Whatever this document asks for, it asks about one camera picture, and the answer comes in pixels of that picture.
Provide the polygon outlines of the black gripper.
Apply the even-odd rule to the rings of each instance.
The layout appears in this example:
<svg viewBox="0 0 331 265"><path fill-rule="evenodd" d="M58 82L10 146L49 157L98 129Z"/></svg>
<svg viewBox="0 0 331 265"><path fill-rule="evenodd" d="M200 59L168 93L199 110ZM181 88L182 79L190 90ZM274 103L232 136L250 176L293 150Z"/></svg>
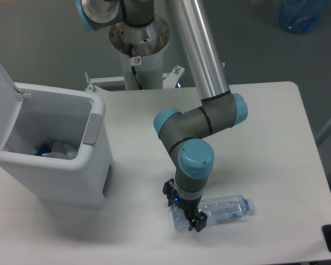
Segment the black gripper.
<svg viewBox="0 0 331 265"><path fill-rule="evenodd" d="M172 206L172 212L176 217L178 217L180 213L184 214L189 222L189 231L195 230L196 232L200 232L206 227L207 215L198 210L200 197L191 200L181 198L178 192L174 190L173 178L164 183L162 193L166 195L168 206Z"/></svg>

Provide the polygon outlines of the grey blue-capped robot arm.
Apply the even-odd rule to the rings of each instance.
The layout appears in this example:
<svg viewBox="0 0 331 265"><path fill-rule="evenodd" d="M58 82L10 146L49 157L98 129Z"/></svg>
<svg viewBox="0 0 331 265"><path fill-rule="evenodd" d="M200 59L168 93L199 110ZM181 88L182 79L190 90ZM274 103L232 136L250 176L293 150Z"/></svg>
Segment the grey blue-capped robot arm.
<svg viewBox="0 0 331 265"><path fill-rule="evenodd" d="M156 15L154 1L77 1L76 6L86 29L110 29L127 90L163 86L161 53L169 43L170 29ZM171 1L170 7L201 106L185 113L164 109L154 119L157 135L176 167L162 192L169 206L183 211L189 230L201 231L207 215L198 206L214 161L205 138L245 121L248 107L240 94L231 92L221 70L201 1Z"/></svg>

